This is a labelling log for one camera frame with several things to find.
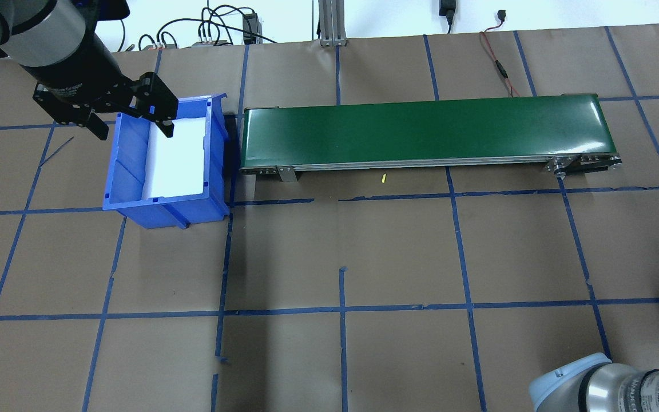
cable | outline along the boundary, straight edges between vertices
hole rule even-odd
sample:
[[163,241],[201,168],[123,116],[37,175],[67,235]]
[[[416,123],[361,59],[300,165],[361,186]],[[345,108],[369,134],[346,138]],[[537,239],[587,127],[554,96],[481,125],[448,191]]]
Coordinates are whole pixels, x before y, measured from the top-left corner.
[[177,45],[177,39],[174,38],[172,33],[170,33],[169,31],[162,31],[162,44],[164,45],[165,49],[167,48],[167,41],[164,40],[165,34],[169,34],[169,36],[172,37],[172,42],[174,42],[174,48],[179,49],[180,47]]
[[[205,10],[210,11],[210,17],[209,17],[207,20],[205,20]],[[217,15],[216,10],[217,10],[217,8],[215,8],[215,9],[211,9],[211,8],[209,8],[209,7],[203,7],[202,11],[200,12],[200,18],[201,18],[203,21],[209,21],[209,22],[212,22],[212,16],[214,15],[214,16],[217,16],[217,18],[220,19],[220,23],[222,23],[223,25],[225,25],[225,21],[223,20],[223,17],[220,16],[220,15]],[[205,33],[205,31],[204,31],[204,29],[205,29],[204,23],[200,23],[200,26],[203,28],[203,34],[204,34],[204,33]],[[229,42],[230,44],[233,44],[233,37],[231,37],[231,32],[230,32],[230,31],[227,31],[227,30],[226,30],[225,32],[227,32],[227,34],[228,34],[228,42]],[[210,32],[210,25],[209,25],[209,24],[208,24],[208,26],[207,26],[207,34],[208,34],[208,36],[212,37],[212,33]],[[220,27],[217,27],[217,39],[220,39]]]
[[157,48],[157,42],[154,41],[154,37],[149,36],[149,34],[142,34],[141,37],[139,37],[139,43],[138,43],[138,45],[139,45],[139,51],[142,50],[142,48],[141,48],[141,40],[143,40],[144,37],[148,37],[149,40],[152,40],[152,45],[154,45],[154,48],[155,48],[155,49]]
[[120,52],[124,48],[124,43],[126,42],[126,25],[124,24],[124,19],[121,19],[121,28],[123,29],[123,35],[121,35],[121,44],[118,46],[116,52]]
[[[222,15],[218,14],[217,11],[222,9],[223,7],[230,9],[230,11],[228,11],[227,13],[223,13]],[[243,11],[241,9],[248,9],[248,10],[251,10],[251,13],[256,13],[256,11],[254,11],[250,7],[233,7],[231,5],[220,5],[218,7],[215,7],[214,12],[215,12],[215,15],[218,16],[218,18],[220,18],[220,22],[225,24],[225,21],[223,21],[222,16],[229,15],[233,11],[237,11],[243,17],[243,20],[241,20],[241,21],[245,21],[245,23],[248,24],[248,31],[253,33],[254,30],[253,30],[253,27],[251,26],[251,20],[248,19],[248,16],[246,16],[245,13],[243,13]]]
[[[169,26],[170,24],[177,23],[177,22],[180,22],[180,21],[199,21],[199,22],[203,22],[203,20],[201,20],[201,19],[199,19],[199,18],[176,18],[176,19],[174,19],[174,20],[172,20],[172,21],[168,21],[168,22],[165,23],[162,27],[160,27],[159,30],[157,31],[157,35],[158,35],[158,34],[161,34],[162,31],[163,31],[167,26]],[[241,33],[251,34],[251,35],[253,35],[253,36],[255,36],[255,37],[258,37],[259,39],[264,39],[264,40],[266,40],[266,41],[268,41],[268,42],[275,43],[274,40],[271,40],[271,39],[269,39],[268,37],[265,37],[265,36],[261,36],[261,34],[258,34],[258,33],[253,33],[253,32],[251,32],[251,31],[246,31],[246,30],[241,30],[241,29],[238,29],[238,28],[233,27],[233,26],[225,26],[225,24],[215,23],[215,21],[212,21],[211,23],[212,23],[212,24],[215,24],[215,26],[225,27],[226,29],[231,29],[231,30],[235,30],[235,31],[240,31]]]
[[513,86],[513,82],[510,81],[510,77],[507,75],[507,71],[505,71],[505,68],[502,67],[502,63],[500,63],[499,60],[497,60],[497,56],[495,56],[494,50],[492,50],[492,45],[490,44],[490,40],[487,39],[487,31],[489,30],[494,30],[494,29],[499,29],[500,26],[505,22],[505,11],[504,10],[498,10],[497,11],[497,18],[500,19],[500,24],[497,26],[492,26],[492,27],[487,27],[484,31],[480,31],[479,34],[482,36],[482,38],[485,40],[485,43],[487,44],[487,49],[490,51],[490,55],[492,57],[492,60],[495,62],[495,67],[497,68],[497,71],[500,73],[500,76],[502,76],[503,81],[507,86],[510,86],[510,90],[508,91],[508,96],[512,97],[513,92],[517,94],[518,97],[520,97],[520,93],[515,89]]
[[217,23],[215,23],[214,21],[210,21],[210,20],[203,21],[202,23],[200,23],[200,26],[198,26],[198,28],[197,28],[197,35],[198,35],[198,37],[200,37],[200,39],[201,39],[200,41],[207,42],[208,37],[209,37],[209,35],[205,33],[205,23],[207,23],[207,29],[208,30],[210,29],[211,24],[214,25],[215,28],[217,29],[217,37],[215,37],[215,41],[212,42],[213,45],[217,45],[217,42],[220,41],[220,27],[217,25]]

robotic arm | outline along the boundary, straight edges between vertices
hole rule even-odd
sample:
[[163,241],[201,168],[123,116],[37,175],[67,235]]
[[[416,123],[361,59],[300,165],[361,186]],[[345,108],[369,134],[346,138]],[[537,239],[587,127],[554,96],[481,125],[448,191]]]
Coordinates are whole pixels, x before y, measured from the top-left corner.
[[124,76],[94,32],[97,21],[128,15],[124,0],[0,0],[0,49],[37,79],[32,98],[58,123],[105,140],[96,113],[123,112],[172,137],[175,95],[154,72]]

white wall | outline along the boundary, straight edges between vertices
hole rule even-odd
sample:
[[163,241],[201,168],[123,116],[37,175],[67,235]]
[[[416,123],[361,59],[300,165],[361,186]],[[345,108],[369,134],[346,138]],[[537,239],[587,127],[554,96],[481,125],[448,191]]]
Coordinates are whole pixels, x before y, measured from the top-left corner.
[[[142,34],[156,31],[175,18],[199,18],[205,0],[128,0],[131,16],[125,21],[126,46]],[[212,0],[211,7],[222,3]],[[468,33],[497,24],[497,10],[507,10],[502,30],[557,29],[591,26],[624,26],[659,23],[659,0],[457,0],[452,32]],[[316,0],[242,0],[233,6],[258,11],[264,36],[277,42],[314,38]],[[394,37],[447,32],[447,21],[438,16],[439,0],[345,0],[348,37]],[[228,26],[242,27],[239,15],[225,17]],[[167,31],[184,47],[198,41],[197,22],[180,22]],[[118,49],[121,24],[100,22],[96,30],[109,49]],[[241,34],[235,32],[236,43]]]

brown paper floor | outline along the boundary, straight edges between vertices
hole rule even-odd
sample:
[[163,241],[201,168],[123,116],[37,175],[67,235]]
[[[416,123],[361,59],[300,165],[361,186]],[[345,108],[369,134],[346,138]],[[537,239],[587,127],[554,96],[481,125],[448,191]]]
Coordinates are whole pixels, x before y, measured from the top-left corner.
[[[531,410],[584,355],[659,367],[659,25],[489,37],[524,96],[597,92],[624,167],[229,177],[224,221],[145,230],[100,211],[110,144],[0,62],[0,410]],[[506,95],[476,34],[116,57],[238,124]]]

metal post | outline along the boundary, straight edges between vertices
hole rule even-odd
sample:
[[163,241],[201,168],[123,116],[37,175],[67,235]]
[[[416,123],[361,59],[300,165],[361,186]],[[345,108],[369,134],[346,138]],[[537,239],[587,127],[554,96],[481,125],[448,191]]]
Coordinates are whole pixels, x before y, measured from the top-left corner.
[[347,45],[345,0],[319,0],[319,30],[322,47]]

